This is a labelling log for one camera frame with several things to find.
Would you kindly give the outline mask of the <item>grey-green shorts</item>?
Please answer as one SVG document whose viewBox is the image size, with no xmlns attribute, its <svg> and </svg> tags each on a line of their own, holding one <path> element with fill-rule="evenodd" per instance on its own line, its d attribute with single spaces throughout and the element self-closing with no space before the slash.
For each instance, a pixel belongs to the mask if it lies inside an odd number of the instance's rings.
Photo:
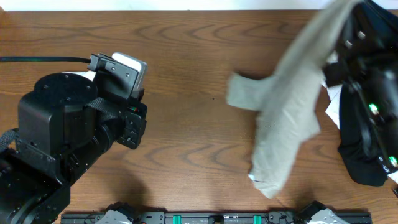
<svg viewBox="0 0 398 224">
<path fill-rule="evenodd" d="M 258 113 L 249 178 L 265 197 L 284 187 L 300 146 L 320 132 L 315 106 L 323 66 L 360 0 L 331 2 L 296 36 L 269 77 L 255 80 L 234 72 L 227 104 Z"/>
</svg>

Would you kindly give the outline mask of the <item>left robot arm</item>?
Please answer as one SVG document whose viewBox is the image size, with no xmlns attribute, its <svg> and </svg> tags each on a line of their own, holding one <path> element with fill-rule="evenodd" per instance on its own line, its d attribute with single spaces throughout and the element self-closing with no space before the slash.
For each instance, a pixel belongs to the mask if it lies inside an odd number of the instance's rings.
<svg viewBox="0 0 398 224">
<path fill-rule="evenodd" d="M 81 75 L 38 80 L 18 104 L 18 127 L 1 136 L 1 222 L 54 222 L 72 185 L 114 143 L 140 144 L 146 112 L 140 98 L 114 101 Z"/>
</svg>

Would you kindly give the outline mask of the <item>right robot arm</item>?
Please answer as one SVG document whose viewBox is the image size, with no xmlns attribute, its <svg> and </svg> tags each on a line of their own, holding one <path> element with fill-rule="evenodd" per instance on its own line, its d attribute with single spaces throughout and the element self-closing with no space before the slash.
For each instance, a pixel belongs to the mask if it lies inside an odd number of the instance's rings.
<svg viewBox="0 0 398 224">
<path fill-rule="evenodd" d="M 374 1 L 353 8 L 335 50 L 338 60 L 324 66 L 326 85 L 344 85 L 365 153 L 386 173 L 397 171 L 397 16 Z"/>
</svg>

